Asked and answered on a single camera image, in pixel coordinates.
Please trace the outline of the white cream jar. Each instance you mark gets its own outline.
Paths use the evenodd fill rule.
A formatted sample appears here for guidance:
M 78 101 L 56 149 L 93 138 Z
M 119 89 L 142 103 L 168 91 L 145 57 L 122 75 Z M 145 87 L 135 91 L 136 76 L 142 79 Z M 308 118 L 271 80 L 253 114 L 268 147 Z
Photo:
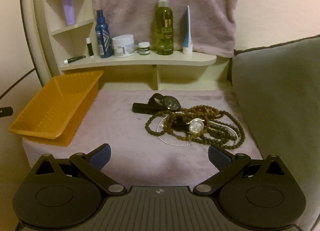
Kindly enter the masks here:
M 135 53 L 135 40 L 133 35 L 121 35 L 112 38 L 114 56 L 123 58 Z

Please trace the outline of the blue spray bottle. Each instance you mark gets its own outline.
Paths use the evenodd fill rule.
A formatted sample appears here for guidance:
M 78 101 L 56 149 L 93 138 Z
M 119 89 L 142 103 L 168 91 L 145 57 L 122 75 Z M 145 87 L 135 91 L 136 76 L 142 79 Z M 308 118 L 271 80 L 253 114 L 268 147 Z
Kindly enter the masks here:
M 103 10 L 96 10 L 97 19 L 95 33 L 97 37 L 98 49 L 101 58 L 108 58 L 113 55 L 112 43 L 108 24 L 106 23 Z

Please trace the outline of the green olive spray bottle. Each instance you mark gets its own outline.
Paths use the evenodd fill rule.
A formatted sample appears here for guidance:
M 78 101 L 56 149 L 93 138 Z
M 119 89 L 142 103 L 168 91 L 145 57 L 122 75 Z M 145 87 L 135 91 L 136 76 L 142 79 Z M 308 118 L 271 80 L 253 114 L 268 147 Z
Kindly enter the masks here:
M 168 0 L 159 0 L 156 9 L 156 51 L 158 55 L 171 55 L 174 51 L 173 12 Z

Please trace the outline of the small green label jar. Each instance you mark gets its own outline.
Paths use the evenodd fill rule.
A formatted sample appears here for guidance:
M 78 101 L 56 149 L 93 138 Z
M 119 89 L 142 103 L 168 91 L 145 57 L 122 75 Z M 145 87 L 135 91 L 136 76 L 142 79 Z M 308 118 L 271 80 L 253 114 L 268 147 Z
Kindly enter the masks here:
M 138 44 L 139 54 L 140 55 L 149 55 L 150 54 L 150 43 L 149 42 L 140 42 Z

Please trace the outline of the grey cushion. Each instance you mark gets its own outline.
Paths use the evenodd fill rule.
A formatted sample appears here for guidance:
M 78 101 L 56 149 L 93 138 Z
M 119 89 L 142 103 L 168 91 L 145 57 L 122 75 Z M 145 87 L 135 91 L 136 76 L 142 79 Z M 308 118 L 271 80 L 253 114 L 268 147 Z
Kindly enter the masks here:
M 263 157 L 275 153 L 302 189 L 299 226 L 319 223 L 319 37 L 237 50 L 232 85 Z

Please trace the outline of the lilac tube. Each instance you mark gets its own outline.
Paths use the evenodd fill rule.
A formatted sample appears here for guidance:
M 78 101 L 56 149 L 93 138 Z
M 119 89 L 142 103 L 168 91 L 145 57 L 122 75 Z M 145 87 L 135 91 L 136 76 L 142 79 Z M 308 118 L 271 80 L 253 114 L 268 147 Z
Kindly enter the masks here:
M 74 0 L 61 0 L 61 2 L 67 26 L 74 25 L 76 23 Z

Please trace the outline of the black watch round face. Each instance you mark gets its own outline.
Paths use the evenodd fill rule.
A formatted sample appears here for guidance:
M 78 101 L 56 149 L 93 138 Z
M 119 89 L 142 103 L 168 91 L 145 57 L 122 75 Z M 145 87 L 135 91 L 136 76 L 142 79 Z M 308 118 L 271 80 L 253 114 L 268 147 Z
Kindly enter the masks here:
M 173 96 L 155 93 L 149 98 L 147 104 L 133 103 L 133 113 L 155 114 L 162 111 L 178 112 L 181 109 L 180 102 Z

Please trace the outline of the dark pen with white tip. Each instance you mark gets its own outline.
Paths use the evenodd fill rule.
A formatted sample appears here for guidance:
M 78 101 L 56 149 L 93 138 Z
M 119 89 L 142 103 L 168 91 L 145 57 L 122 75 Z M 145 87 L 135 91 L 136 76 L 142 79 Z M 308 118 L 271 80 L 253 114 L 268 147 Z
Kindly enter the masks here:
M 68 65 L 70 63 L 76 62 L 76 61 L 84 59 L 84 58 L 85 58 L 85 56 L 72 57 L 72 58 L 64 60 L 63 64 L 64 65 Z

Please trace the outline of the silver face black watch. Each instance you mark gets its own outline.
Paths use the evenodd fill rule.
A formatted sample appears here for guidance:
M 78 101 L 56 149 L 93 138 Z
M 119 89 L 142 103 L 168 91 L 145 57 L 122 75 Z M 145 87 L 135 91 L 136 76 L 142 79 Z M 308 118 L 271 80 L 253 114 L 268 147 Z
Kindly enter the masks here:
M 202 134 L 205 129 L 206 121 L 200 118 L 184 118 L 179 116 L 176 118 L 176 121 L 172 124 L 172 129 L 175 131 L 185 131 L 187 133 L 196 135 Z

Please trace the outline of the white blue tube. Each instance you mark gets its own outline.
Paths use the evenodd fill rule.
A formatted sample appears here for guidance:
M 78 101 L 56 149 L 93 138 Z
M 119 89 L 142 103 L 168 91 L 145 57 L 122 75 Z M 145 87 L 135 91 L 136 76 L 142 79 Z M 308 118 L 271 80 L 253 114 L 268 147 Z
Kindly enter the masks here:
M 183 54 L 189 55 L 193 53 L 193 42 L 191 39 L 191 21 L 190 21 L 190 7 L 186 10 L 186 32 L 183 42 Z

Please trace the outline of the black white lip balm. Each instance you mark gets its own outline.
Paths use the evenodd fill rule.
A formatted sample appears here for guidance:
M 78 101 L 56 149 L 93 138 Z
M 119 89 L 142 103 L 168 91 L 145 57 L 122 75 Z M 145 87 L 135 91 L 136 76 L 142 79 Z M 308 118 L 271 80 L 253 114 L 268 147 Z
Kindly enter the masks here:
M 89 57 L 93 57 L 94 56 L 94 51 L 93 51 L 93 46 L 92 46 L 91 39 L 89 37 L 86 38 L 86 44 L 87 44 Z

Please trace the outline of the orange plastic tray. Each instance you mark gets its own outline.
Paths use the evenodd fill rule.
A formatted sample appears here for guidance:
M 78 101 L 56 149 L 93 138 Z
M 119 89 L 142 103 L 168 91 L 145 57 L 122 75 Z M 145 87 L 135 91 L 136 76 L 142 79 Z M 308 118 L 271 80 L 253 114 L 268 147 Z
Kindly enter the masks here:
M 103 73 L 98 70 L 52 78 L 20 112 L 9 131 L 36 143 L 68 146 L 98 94 Z

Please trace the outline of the cream corner shelf unit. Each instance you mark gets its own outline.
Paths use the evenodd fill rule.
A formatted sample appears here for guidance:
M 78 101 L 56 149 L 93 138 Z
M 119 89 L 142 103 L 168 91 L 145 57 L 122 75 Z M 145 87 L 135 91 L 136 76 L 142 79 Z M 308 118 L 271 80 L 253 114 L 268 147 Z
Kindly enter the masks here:
M 92 0 L 74 0 L 74 25 L 67 26 L 61 0 L 22 0 L 27 39 L 43 82 L 55 75 L 103 70 L 108 89 L 216 90 L 221 67 L 215 56 L 204 53 L 170 56 L 138 53 L 124 58 L 101 58 L 95 35 Z M 86 38 L 92 42 L 89 57 Z M 84 59 L 64 65 L 72 57 Z

